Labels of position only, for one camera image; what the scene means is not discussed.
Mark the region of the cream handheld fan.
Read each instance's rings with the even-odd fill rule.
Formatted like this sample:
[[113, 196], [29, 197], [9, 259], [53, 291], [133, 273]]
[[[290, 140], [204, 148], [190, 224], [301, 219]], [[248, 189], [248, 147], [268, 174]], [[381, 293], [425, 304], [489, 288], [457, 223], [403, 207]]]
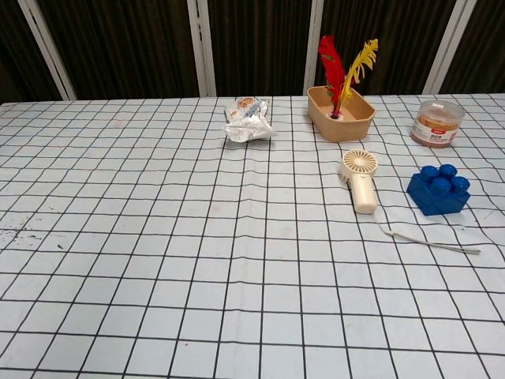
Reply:
[[372, 181], [377, 168], [378, 161], [371, 152], [352, 149], [342, 155], [340, 175], [350, 185], [356, 213], [373, 214], [377, 208]]

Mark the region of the crumpled white snack wrapper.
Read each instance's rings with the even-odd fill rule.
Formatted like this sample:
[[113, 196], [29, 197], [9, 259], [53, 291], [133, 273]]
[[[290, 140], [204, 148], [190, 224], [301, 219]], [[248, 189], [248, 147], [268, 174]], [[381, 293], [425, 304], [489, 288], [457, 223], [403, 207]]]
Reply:
[[275, 135], [267, 121], [269, 102], [256, 97], [244, 97], [224, 107], [226, 136], [235, 143], [265, 139]]

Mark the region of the white checkered tablecloth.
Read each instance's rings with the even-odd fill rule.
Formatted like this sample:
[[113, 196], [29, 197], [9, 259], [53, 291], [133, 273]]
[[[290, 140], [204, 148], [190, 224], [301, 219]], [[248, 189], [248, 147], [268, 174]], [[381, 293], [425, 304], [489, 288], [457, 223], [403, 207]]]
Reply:
[[[433, 150], [370, 98], [371, 215], [301, 96], [248, 144], [227, 98], [0, 105], [0, 379], [505, 379], [505, 94], [450, 101]], [[425, 216], [443, 164], [470, 198]]]

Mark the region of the tan plastic tray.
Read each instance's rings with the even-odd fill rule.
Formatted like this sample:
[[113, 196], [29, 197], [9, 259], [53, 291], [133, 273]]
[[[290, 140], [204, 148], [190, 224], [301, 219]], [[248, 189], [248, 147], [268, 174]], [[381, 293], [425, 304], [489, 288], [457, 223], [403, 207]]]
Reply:
[[375, 108], [353, 88], [353, 96], [342, 102], [341, 116], [330, 117], [333, 103], [324, 86], [311, 87], [308, 95], [308, 115], [321, 136], [330, 142], [358, 141], [366, 137], [376, 114]]

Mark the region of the red yellow feather shuttlecock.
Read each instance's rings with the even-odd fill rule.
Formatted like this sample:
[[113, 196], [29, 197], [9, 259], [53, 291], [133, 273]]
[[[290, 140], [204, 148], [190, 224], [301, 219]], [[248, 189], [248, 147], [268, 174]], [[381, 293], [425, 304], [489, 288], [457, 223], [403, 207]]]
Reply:
[[365, 69], [373, 70], [378, 50], [378, 39], [365, 42], [350, 68], [345, 70], [342, 59], [336, 50], [335, 37], [323, 36], [321, 38], [318, 52], [324, 67], [325, 87], [333, 104], [330, 118], [338, 119], [340, 117], [342, 102], [353, 97], [352, 86], [359, 84], [361, 79], [365, 77]]

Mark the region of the blue toy building block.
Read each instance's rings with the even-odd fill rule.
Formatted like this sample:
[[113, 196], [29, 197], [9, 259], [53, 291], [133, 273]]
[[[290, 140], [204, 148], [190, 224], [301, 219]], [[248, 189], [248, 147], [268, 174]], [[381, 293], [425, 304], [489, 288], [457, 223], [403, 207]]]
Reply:
[[424, 166], [410, 179], [407, 193], [425, 216], [462, 211], [470, 198], [470, 182], [451, 164]]

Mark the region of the clear plastic snack jar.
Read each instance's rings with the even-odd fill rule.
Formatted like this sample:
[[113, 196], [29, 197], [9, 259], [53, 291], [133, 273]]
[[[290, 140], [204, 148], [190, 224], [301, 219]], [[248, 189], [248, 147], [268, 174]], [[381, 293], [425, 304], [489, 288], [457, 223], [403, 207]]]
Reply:
[[446, 148], [456, 137], [466, 112], [445, 100], [424, 101], [417, 112], [411, 138], [428, 148]]

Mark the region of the white partition frame post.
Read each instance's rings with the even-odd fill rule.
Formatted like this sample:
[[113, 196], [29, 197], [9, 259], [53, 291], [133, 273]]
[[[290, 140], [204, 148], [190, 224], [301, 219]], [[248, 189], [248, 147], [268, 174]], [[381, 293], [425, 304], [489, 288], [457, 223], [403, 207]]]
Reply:
[[477, 0], [456, 0], [423, 87], [423, 95], [440, 92], [476, 4]]
[[52, 80], [63, 100], [77, 100], [73, 84], [37, 0], [17, 0]]
[[312, 0], [311, 13], [309, 19], [309, 34], [307, 42], [305, 74], [303, 94], [315, 83], [316, 64], [318, 59], [318, 46], [320, 41], [320, 29], [324, 11], [324, 0]]
[[200, 97], [216, 97], [208, 0], [186, 0]]

